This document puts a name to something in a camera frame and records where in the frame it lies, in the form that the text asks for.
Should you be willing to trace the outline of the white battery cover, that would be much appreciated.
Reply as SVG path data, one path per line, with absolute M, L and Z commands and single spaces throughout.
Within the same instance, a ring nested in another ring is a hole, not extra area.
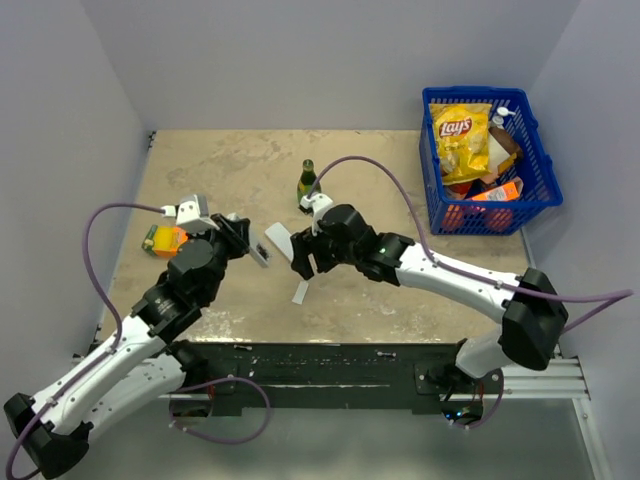
M 300 281 L 294 293 L 294 296 L 292 297 L 292 302 L 296 305 L 302 305 L 306 297 L 308 288 L 309 283 L 307 281 Z

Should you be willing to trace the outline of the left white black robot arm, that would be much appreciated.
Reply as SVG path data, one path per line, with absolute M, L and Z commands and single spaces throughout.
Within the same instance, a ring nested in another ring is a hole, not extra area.
M 200 390 L 207 368 L 184 351 L 178 336 L 199 320 L 218 294 L 230 261 L 256 245 L 251 222 L 209 217 L 190 233 L 155 285 L 101 343 L 62 378 L 4 405 L 36 474 L 56 479 L 74 468 L 90 440 L 121 417 L 164 393 Z

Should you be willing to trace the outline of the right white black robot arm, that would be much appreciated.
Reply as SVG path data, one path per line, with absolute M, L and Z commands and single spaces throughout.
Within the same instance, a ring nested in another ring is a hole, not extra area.
M 507 365 L 545 370 L 568 319 L 542 271 L 516 275 L 446 256 L 429 258 L 409 237 L 376 232 L 348 204 L 329 208 L 316 224 L 292 234 L 291 243 L 291 267 L 305 280 L 350 265 L 372 281 L 429 291 L 493 320 L 496 328 L 463 341 L 445 369 L 448 386 L 459 393 Z

